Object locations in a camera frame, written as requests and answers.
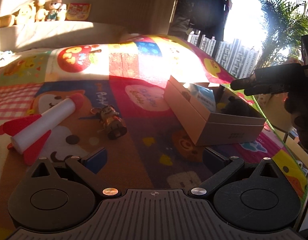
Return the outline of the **black plush bear toy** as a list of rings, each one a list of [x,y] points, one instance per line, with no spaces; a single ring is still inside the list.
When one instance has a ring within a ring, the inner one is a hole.
[[[230,96],[228,103],[221,109],[222,114],[251,117],[249,105],[242,99]]]

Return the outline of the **red white foam rocket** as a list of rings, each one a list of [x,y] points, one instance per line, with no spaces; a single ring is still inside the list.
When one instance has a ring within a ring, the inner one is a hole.
[[[62,121],[81,109],[84,97],[73,94],[42,114],[9,120],[0,126],[0,135],[10,136],[8,148],[23,155],[23,161],[31,166],[38,158],[51,131]]]

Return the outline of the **beige cardboard box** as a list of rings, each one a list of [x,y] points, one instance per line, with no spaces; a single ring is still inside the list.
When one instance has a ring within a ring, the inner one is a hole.
[[[249,116],[211,112],[173,76],[165,87],[164,99],[196,146],[255,141],[265,118],[247,102]]]

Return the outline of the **white chair with clothes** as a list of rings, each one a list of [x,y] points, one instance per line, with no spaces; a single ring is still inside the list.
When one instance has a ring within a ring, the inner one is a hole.
[[[294,128],[291,123],[291,114],[284,107],[287,93],[256,95],[257,103],[275,130],[288,135]]]

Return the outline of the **colourful cartoon play mat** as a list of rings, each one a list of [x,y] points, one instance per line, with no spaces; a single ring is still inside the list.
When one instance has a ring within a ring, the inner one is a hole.
[[[216,111],[234,96],[265,124],[255,141],[196,146],[164,99],[173,76],[214,93]],[[52,131],[33,165],[0,135],[0,239],[301,239],[308,171],[233,76],[179,38],[137,36],[118,44],[51,46],[0,69],[0,126],[42,114],[80,93],[84,103]],[[91,109],[112,105],[127,133],[109,140]],[[119,196],[97,196],[66,159],[104,147],[97,173]],[[189,196],[213,175],[206,147],[244,168],[210,196]]]

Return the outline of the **yellow plush toy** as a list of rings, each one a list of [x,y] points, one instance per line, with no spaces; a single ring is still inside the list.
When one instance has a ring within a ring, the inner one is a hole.
[[[18,11],[0,17],[0,28],[12,25],[26,25],[34,22],[42,22],[48,15],[45,9],[46,0],[33,0],[23,5]]]

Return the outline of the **pink picture card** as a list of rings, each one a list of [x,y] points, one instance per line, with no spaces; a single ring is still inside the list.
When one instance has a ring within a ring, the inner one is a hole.
[[[91,11],[90,3],[69,3],[66,11],[67,21],[86,21]]]

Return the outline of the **blue white snack bag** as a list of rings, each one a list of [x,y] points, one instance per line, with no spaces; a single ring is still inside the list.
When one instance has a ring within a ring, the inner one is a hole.
[[[191,83],[188,90],[192,96],[202,103],[210,112],[216,111],[216,102],[214,93],[211,89]]]

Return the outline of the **green potted palm plant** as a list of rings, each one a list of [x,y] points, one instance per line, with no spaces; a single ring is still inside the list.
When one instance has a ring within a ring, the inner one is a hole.
[[[308,33],[307,0],[258,0],[266,38],[255,69],[284,63],[301,56],[301,37]]]

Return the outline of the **small wind-up robot toy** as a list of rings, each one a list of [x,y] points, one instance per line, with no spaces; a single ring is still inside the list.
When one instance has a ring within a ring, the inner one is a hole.
[[[99,118],[109,140],[116,140],[127,133],[127,128],[120,118],[120,113],[112,105],[102,108],[94,107],[91,109],[91,113]]]

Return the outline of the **teddy bear with blue outfit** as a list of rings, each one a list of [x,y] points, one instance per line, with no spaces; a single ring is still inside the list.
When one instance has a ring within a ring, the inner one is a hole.
[[[48,3],[48,14],[46,16],[46,21],[55,21],[57,18],[57,13],[62,5],[62,0],[50,0]]]

